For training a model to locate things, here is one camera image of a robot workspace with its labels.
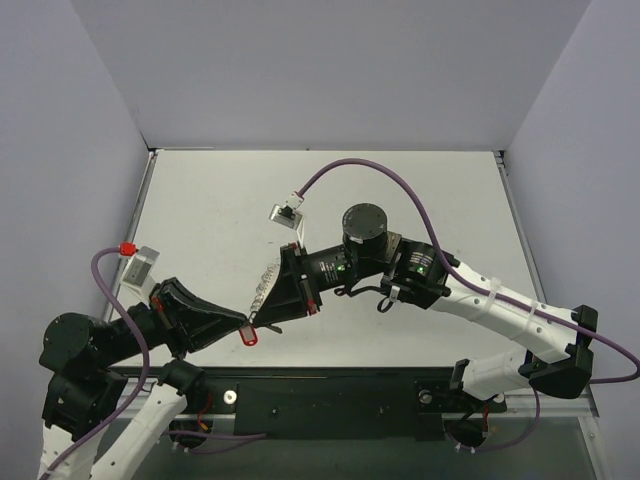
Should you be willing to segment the red key tag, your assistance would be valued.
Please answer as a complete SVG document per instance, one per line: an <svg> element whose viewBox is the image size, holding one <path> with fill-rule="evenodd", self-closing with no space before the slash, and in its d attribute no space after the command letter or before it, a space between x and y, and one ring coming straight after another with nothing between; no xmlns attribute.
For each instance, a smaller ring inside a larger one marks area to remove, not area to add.
<svg viewBox="0 0 640 480"><path fill-rule="evenodd" d="M258 336L256 330L251 324L244 325L239 329L239 335L242 343L247 347L256 346L258 343Z"/></svg>

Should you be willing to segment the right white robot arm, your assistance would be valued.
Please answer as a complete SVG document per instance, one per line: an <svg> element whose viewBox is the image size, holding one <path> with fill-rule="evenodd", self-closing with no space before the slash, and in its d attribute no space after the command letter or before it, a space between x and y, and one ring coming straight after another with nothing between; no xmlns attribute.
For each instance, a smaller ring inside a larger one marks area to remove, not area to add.
<svg viewBox="0 0 640 480"><path fill-rule="evenodd" d="M480 360L462 359L447 383L449 402L468 409L479 400L531 387L560 399L574 399L592 376L590 333L598 313L582 305L573 310L545 307L520 297L510 304L509 290L459 262L439 257L427 243L387 229L386 213L370 203L350 207L342 217L339 245L310 253L300 243L285 245L280 260L264 274L250 309L255 328L319 312L321 294L331 290L353 298L364 293L359 281L378 276L376 309L397 303L452 314L516 343L514 350Z"/></svg>

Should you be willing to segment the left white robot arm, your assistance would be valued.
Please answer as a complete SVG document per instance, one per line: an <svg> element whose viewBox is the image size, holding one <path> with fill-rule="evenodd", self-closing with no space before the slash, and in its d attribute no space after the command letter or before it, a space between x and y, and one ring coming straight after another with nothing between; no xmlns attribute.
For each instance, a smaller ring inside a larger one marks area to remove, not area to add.
<svg viewBox="0 0 640 480"><path fill-rule="evenodd" d="M52 372L43 407L41 479L129 479L175 416L205 409L210 391L188 363L245 327L245 314L193 295L176 278L152 285L143 301L106 322L65 313L47 327L39 363ZM143 407L102 458L110 424L138 397L150 376L150 352L165 345L171 361Z"/></svg>

